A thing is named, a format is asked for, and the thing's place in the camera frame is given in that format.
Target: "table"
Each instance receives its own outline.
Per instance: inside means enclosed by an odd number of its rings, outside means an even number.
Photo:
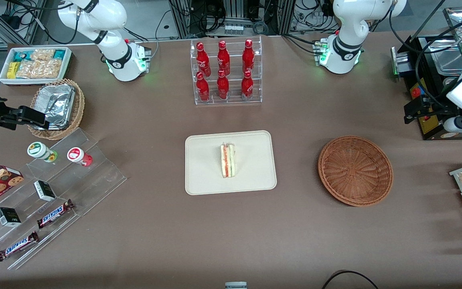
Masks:
[[[310,39],[319,39],[312,35]],[[189,41],[161,42],[151,72],[119,82],[95,45],[71,46],[70,78],[86,97],[81,127],[129,179],[17,271],[0,267],[0,288],[319,288],[340,269],[380,288],[462,285],[462,199],[448,172],[462,167],[462,141],[420,139],[405,125],[409,100],[392,77],[391,33],[372,33],[346,75],[315,67],[281,37],[264,37],[263,103],[196,107]],[[8,105],[37,88],[1,85]],[[190,196],[184,142],[190,135],[268,130],[277,187]],[[342,135],[378,144],[395,180],[378,205],[336,201],[316,172],[322,147]],[[26,127],[0,128],[0,164],[31,161]],[[328,288],[367,287],[356,276]]]

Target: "wicker basket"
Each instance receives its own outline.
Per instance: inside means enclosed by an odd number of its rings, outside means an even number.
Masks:
[[[62,79],[59,81],[55,81],[55,82],[46,84],[46,86],[60,85],[60,84],[69,84],[76,89],[74,103],[72,104],[70,124],[65,130],[35,130],[31,126],[28,126],[31,133],[36,137],[45,138],[49,140],[63,139],[64,137],[70,135],[73,131],[75,131],[76,128],[78,128],[79,124],[81,123],[81,119],[83,118],[83,110],[85,108],[85,97],[83,96],[83,91],[79,89],[79,86],[74,81],[69,80],[69,79]],[[31,101],[32,108],[35,106],[35,101],[37,100],[38,94],[39,92],[35,94],[35,97],[33,97],[33,100]]]
[[[373,142],[356,136],[330,141],[318,158],[322,183],[336,199],[355,207],[382,201],[393,184],[388,157]]]

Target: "coca-cola bottle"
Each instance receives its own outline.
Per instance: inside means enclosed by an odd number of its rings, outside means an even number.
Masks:
[[[253,71],[254,68],[254,51],[253,51],[253,41],[247,39],[245,41],[245,49],[242,54],[242,70],[245,73],[247,70]]]
[[[197,74],[197,91],[199,93],[199,98],[202,102],[209,102],[209,86],[202,72],[198,71]]]
[[[231,61],[229,60],[229,51],[226,48],[226,42],[224,40],[219,41],[219,54],[217,55],[219,61],[219,69],[224,70],[226,75],[231,73]]]
[[[198,42],[197,47],[197,66],[199,70],[204,73],[206,77],[211,75],[211,68],[209,68],[209,57],[206,51],[204,51],[204,44]]]
[[[229,80],[227,80],[226,73],[223,69],[219,70],[217,88],[219,89],[220,99],[226,100],[229,95]]]
[[[246,71],[242,79],[242,99],[249,101],[253,97],[253,79],[251,79],[251,71]]]

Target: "small black box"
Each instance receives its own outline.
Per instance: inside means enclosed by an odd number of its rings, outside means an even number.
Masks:
[[[44,201],[54,201],[56,198],[55,193],[53,192],[53,189],[51,189],[51,186],[49,183],[46,183],[45,181],[36,181],[33,183],[35,186],[35,190],[37,191],[38,197],[43,199]]]
[[[1,225],[7,227],[17,227],[20,224],[20,219],[15,209],[0,207],[0,222]]]

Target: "aluminum foil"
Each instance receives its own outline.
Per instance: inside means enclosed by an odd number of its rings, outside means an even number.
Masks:
[[[69,84],[45,86],[40,89],[34,109],[46,115],[49,130],[64,130],[69,126],[75,93],[75,88]]]

